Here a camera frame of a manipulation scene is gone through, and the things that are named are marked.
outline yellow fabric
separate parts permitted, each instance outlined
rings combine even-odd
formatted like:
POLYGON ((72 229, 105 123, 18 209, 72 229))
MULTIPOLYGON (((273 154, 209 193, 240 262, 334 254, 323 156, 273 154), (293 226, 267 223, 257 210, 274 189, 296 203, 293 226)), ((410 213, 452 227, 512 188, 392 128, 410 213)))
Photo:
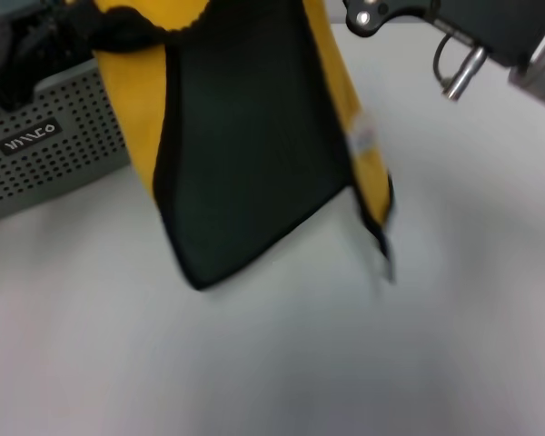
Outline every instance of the yellow fabric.
POLYGON ((96 57, 135 171, 154 198, 155 162, 164 127, 165 49, 98 52, 96 57))
MULTIPOLYGON (((356 117, 362 112, 362 106, 333 38, 323 0, 302 2, 317 44, 333 104, 343 131, 348 133, 356 117)), ((390 187, 382 157, 377 148, 372 148, 361 155, 352 155, 352 159, 355 177, 369 212, 379 225, 384 225, 390 205, 390 187)))
POLYGON ((155 25, 180 30, 192 24, 209 0, 95 0, 102 12, 115 6, 131 6, 155 25))
MULTIPOLYGON (((208 0, 95 0, 102 12, 131 6, 155 25, 178 30, 193 23, 208 0)), ((165 113, 165 50, 163 46, 137 53, 97 52, 115 115, 135 171, 154 198, 154 170, 165 113)))

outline black bracket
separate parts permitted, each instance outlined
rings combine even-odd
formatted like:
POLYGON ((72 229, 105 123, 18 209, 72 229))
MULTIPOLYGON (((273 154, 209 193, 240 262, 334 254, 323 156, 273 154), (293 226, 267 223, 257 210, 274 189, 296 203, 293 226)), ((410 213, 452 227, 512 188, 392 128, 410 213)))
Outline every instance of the black bracket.
POLYGON ((0 107, 7 111, 32 101, 42 79, 93 57, 73 29, 60 25, 59 11, 41 4, 0 15, 0 107))
POLYGON ((368 37, 400 15, 434 17, 441 0, 343 0, 347 8, 346 23, 356 35, 368 37))

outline gray perforated device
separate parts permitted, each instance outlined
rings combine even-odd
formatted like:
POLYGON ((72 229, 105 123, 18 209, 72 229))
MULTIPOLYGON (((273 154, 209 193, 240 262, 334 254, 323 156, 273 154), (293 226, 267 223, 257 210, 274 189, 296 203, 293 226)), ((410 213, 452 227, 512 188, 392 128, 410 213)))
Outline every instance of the gray perforated device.
POLYGON ((41 82, 34 102, 0 109, 0 218, 129 162, 95 60, 41 82))

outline perforated metal grille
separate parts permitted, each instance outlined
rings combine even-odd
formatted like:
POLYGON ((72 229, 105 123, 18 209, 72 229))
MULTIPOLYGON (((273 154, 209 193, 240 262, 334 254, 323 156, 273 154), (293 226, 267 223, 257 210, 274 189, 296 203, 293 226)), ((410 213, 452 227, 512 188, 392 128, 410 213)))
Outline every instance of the perforated metal grille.
POLYGON ((48 118, 63 129, 19 153, 6 156, 0 150, 0 203, 14 202, 0 207, 0 215, 75 189, 128 162, 96 64, 77 71, 49 79, 54 83, 15 113, 0 109, 0 141, 48 118))

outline black cable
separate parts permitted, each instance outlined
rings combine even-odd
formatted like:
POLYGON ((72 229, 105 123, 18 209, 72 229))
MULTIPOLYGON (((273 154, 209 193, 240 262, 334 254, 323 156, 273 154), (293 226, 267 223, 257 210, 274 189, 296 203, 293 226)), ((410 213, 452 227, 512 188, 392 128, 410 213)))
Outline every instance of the black cable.
POLYGON ((442 56, 442 52, 444 51, 444 47, 446 44, 451 40, 451 35, 445 35, 441 42, 438 44, 438 48, 436 49, 436 54, 434 55, 434 75, 436 76, 436 80, 440 83, 442 87, 446 87, 446 84, 448 83, 449 79, 442 77, 442 74, 440 72, 440 57, 442 56))

